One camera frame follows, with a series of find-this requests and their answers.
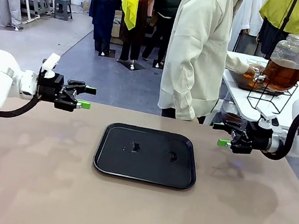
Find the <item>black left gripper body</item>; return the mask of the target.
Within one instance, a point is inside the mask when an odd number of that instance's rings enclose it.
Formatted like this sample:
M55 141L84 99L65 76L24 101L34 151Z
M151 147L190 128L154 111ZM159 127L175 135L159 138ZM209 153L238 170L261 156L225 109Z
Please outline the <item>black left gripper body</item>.
M52 78L46 78L45 74L45 71L39 74L37 94L41 100L54 102L64 86L64 76L54 73Z

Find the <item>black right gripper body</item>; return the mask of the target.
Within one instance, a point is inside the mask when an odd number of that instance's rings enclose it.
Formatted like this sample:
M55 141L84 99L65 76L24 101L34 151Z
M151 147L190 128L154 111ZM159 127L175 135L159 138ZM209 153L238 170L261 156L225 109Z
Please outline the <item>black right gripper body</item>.
M247 122L244 150L267 151L271 146L273 130L262 128L258 122Z

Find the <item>person's left hand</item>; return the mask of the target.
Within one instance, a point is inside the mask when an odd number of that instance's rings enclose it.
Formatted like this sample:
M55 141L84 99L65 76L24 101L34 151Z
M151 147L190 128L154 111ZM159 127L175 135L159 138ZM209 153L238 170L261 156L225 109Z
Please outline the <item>person's left hand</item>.
M263 67L260 64L249 64L249 67L247 69L247 71L244 73L244 75L248 75L253 77L255 75L255 73L260 73L265 69L265 67Z

